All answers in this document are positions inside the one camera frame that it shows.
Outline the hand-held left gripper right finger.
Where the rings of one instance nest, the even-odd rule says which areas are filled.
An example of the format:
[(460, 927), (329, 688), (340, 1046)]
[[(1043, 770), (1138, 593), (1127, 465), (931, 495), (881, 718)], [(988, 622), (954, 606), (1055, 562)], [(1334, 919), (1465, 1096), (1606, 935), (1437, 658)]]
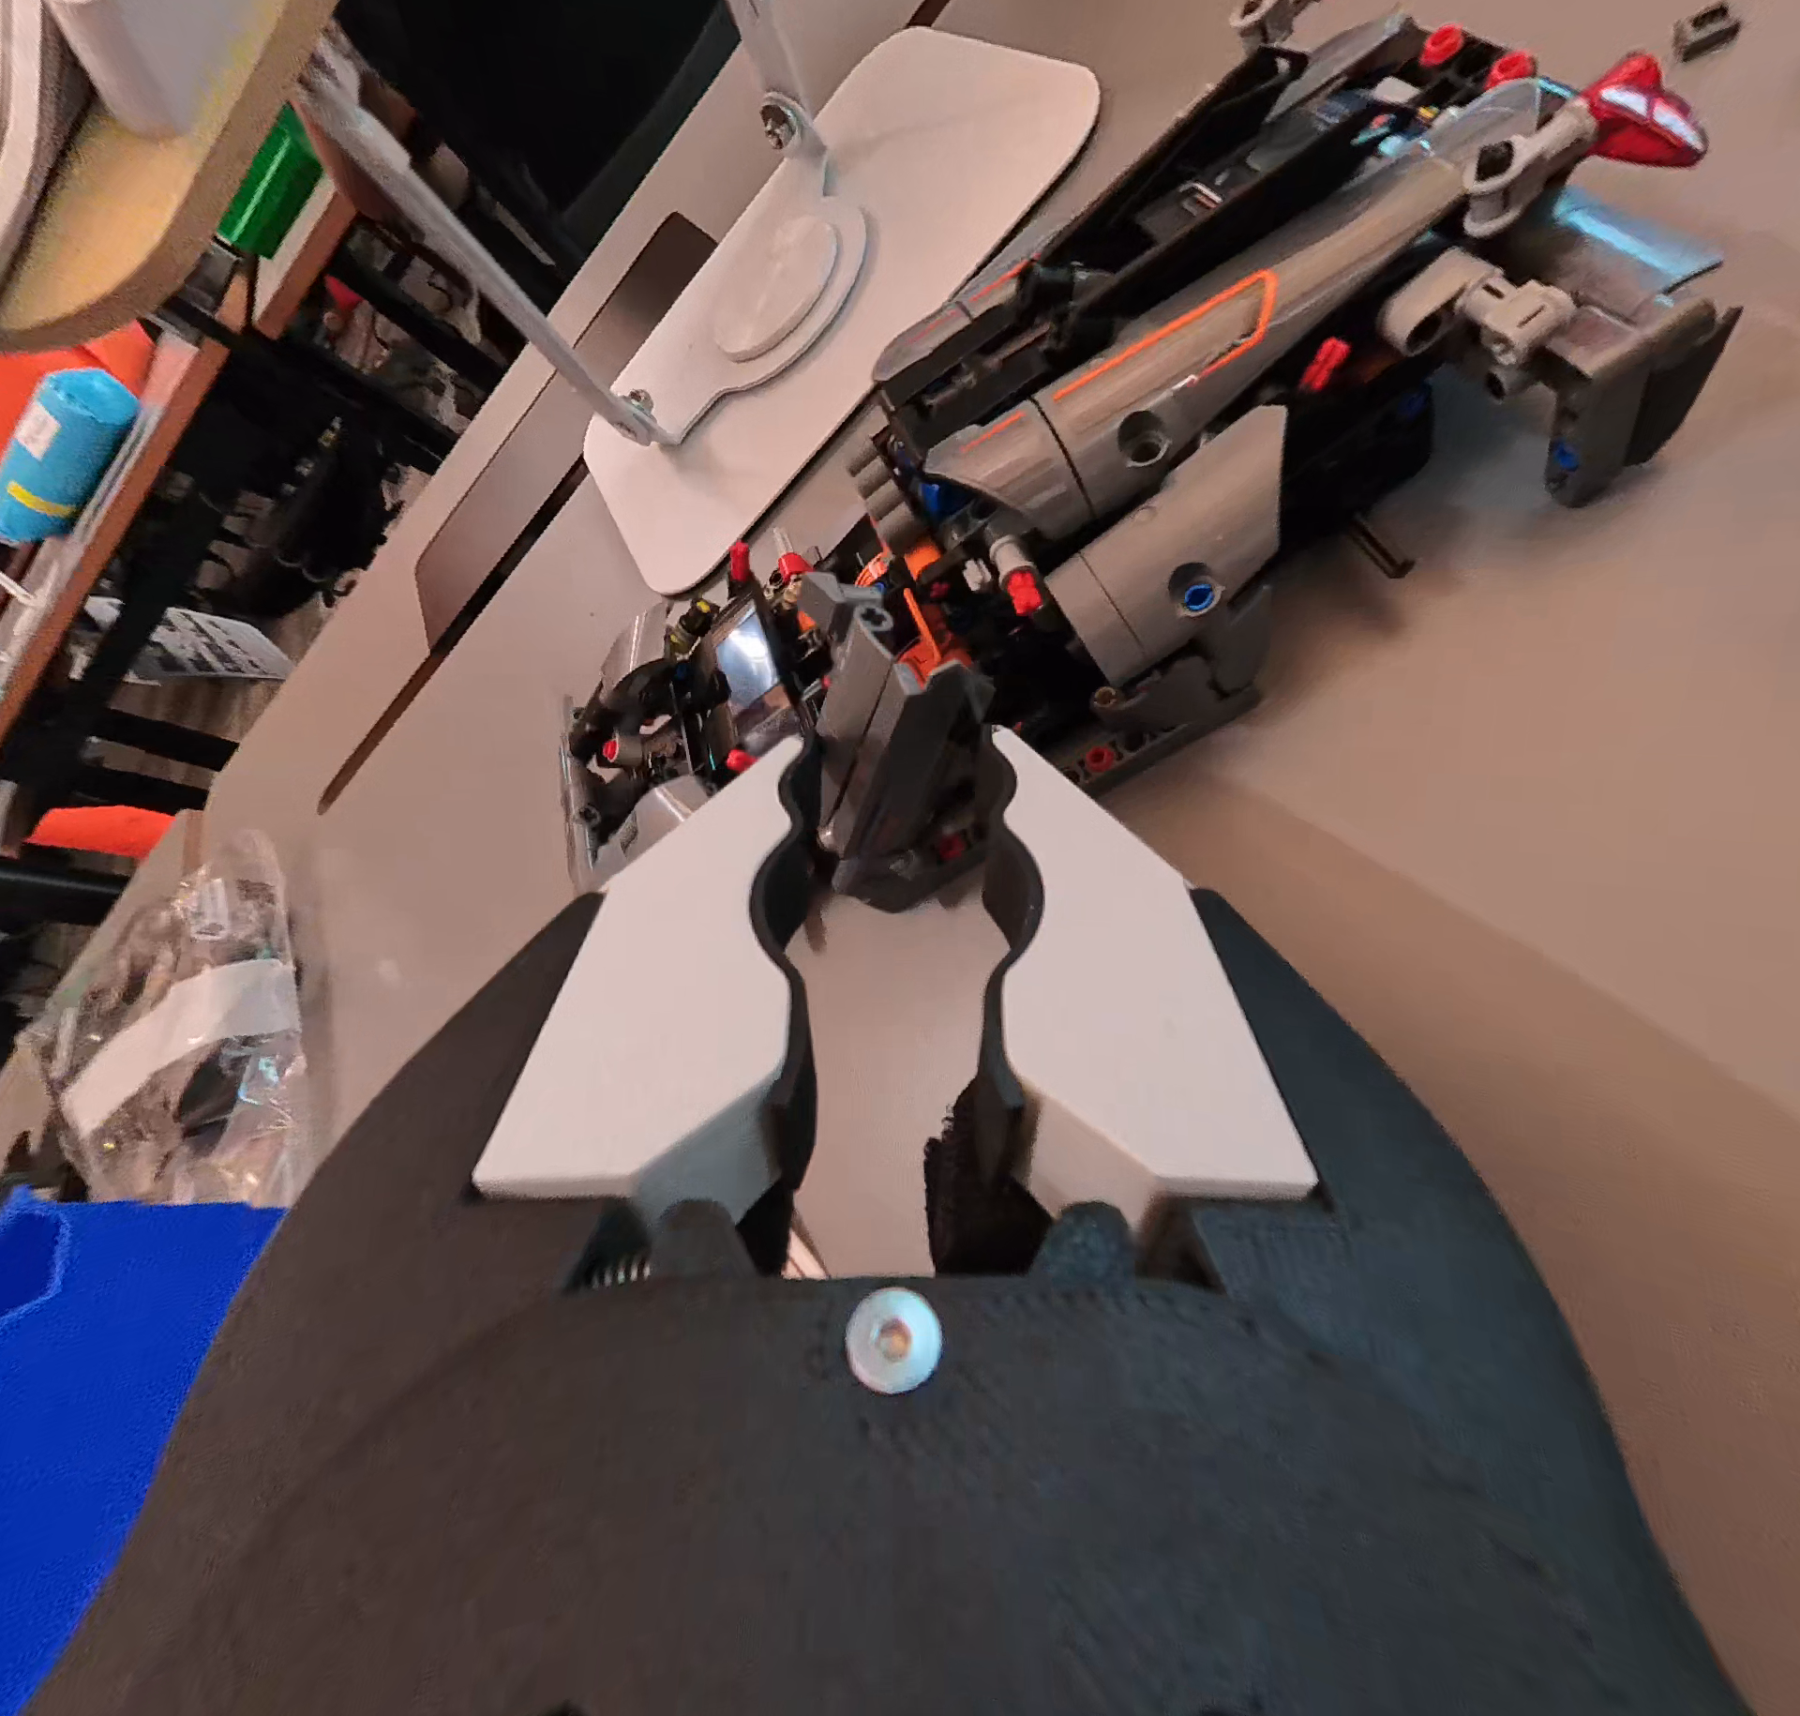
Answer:
[(1188, 879), (1008, 729), (992, 865), (1023, 847), (998, 1039), (1045, 1209), (1292, 1203), (1319, 1183)]

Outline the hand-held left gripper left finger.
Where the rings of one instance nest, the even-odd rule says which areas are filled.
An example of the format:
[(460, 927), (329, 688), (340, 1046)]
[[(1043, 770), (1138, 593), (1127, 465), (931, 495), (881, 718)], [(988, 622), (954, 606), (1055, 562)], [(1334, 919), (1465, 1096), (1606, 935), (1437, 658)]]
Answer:
[(820, 763), (784, 739), (604, 887), (473, 1187), (485, 1199), (751, 1209), (819, 1131), (790, 940)]

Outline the grey lego panel assembly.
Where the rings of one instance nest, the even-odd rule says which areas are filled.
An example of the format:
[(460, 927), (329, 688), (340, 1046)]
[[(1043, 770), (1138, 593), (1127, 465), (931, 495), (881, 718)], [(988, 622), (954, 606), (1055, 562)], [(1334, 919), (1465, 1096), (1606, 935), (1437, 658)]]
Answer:
[(977, 860), (977, 749), (988, 678), (956, 658), (912, 668), (871, 588), (812, 572), (798, 610), (823, 630), (826, 691), (815, 723), (819, 843), (831, 887), (902, 914)]

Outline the grey black lego car model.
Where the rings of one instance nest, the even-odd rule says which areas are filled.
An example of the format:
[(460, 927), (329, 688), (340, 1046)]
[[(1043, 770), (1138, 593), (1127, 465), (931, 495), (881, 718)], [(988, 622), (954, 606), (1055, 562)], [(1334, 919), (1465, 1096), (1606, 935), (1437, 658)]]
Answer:
[(812, 572), (876, 590), (907, 664), (981, 670), (985, 723), (1092, 791), (1259, 701), (1280, 562), (1350, 533), (1411, 572), (1366, 518), (1429, 463), (1439, 371), (1551, 395), (1560, 506), (1679, 432), (1740, 319), (1692, 291), (1720, 256), (1570, 187), (1705, 159), (1662, 63), (1568, 86), (1408, 13), (1294, 44), (1319, 2), (1243, 0), (1241, 59), (891, 339), (713, 577), (623, 628), (564, 744), (582, 889), (815, 740)]

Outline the clear plastic parts bag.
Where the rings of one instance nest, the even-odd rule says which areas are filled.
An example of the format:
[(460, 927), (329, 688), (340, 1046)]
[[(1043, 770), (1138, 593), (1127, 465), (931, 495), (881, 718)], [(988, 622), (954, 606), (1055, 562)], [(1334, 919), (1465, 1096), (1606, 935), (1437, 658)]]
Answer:
[(94, 1202), (292, 1205), (321, 1142), (273, 843), (237, 828), (129, 915), (22, 1048)]

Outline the blue plastic bin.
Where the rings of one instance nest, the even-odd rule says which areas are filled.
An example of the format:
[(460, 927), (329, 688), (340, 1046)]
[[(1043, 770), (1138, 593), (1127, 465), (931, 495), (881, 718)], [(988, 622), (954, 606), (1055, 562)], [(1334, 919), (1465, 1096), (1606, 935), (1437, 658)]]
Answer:
[(168, 1435), (283, 1209), (2, 1209), (2, 1711), (98, 1597)]

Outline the cluttered storage shelf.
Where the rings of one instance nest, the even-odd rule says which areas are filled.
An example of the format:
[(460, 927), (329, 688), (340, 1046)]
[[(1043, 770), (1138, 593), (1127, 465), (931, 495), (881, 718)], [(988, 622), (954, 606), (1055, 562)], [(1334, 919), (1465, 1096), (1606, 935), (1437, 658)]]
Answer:
[[(214, 540), (237, 506), (243, 472), (274, 432), (242, 411), (219, 403), (215, 386), (232, 358), (300, 399), (330, 399), (390, 444), (413, 468), (436, 468), (455, 444), (440, 421), (398, 401), (363, 372), (319, 346), (301, 346), (288, 323), (303, 299), (329, 279), (376, 289), (381, 311), (410, 311), (410, 299), (381, 274), (370, 274), (345, 250), (348, 238), (379, 223), (353, 198), (323, 179), (297, 220), (297, 250), (261, 273), (249, 255), (219, 244), (229, 259), (215, 305), (181, 285), (151, 313), (157, 354), (146, 380), (146, 407), (116, 455), (78, 525), (44, 540), (34, 557), (43, 586), (17, 618), (5, 618), (5, 847), (20, 845), (44, 809), (66, 802), (146, 809), (197, 809), (206, 795), (187, 784), (146, 781), (88, 758), (94, 740), (120, 740), (157, 758), (217, 774), (229, 743), (179, 731), (171, 743), (141, 740), (144, 720), (120, 713), (112, 695), (168, 606), (200, 572)], [(123, 615), (83, 677), (59, 663), (85, 603), (120, 548), (144, 548), (138, 597)]]

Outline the blue roll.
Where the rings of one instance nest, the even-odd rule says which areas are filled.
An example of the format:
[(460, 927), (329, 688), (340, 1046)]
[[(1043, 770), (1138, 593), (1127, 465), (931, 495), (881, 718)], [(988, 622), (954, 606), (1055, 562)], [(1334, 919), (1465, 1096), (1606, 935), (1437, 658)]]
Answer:
[(41, 380), (2, 457), (2, 540), (66, 535), (140, 417), (140, 395), (102, 367)]

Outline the white book stand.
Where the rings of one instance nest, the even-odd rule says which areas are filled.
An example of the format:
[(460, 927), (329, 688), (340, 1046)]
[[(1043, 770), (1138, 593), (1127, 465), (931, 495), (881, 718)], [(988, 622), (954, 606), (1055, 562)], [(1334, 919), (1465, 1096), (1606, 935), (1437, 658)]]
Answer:
[[(619, 367), (538, 305), (375, 115), (373, 24), (340, 0), (5, 0), (5, 344), (151, 313), (214, 240), (281, 106), (478, 291), (589, 417), (588, 472), (644, 584), (711, 578), (867, 399), (876, 354), (947, 303), (1086, 146), (1088, 67), (901, 24), (920, 0), (430, 0), (393, 75), (511, 189), (600, 166), (593, 266), (640, 263), (721, 194), (727, 228)], [(744, 194), (743, 213), (732, 206)]]

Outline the green box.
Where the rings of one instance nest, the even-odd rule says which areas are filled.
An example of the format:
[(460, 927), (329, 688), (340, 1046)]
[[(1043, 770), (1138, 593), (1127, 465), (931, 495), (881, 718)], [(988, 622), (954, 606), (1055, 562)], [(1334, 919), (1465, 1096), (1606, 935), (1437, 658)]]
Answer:
[(296, 110), (283, 105), (215, 225), (240, 255), (273, 259), (323, 179), (323, 163)]

